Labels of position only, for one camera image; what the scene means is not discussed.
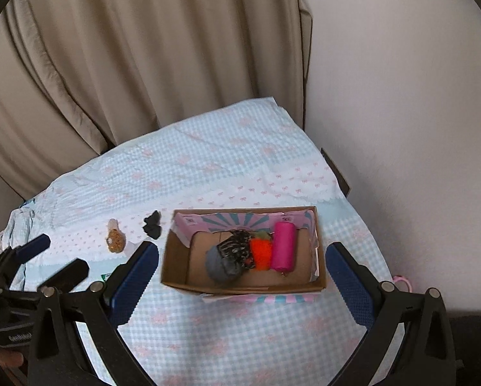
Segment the person's left hand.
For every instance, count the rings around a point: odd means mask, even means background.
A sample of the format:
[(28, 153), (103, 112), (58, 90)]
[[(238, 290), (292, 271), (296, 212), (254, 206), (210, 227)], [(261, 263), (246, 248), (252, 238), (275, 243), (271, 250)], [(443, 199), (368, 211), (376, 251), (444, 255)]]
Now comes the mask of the person's left hand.
[(21, 352), (0, 349), (0, 367), (2, 369), (16, 369), (23, 365), (24, 356)]

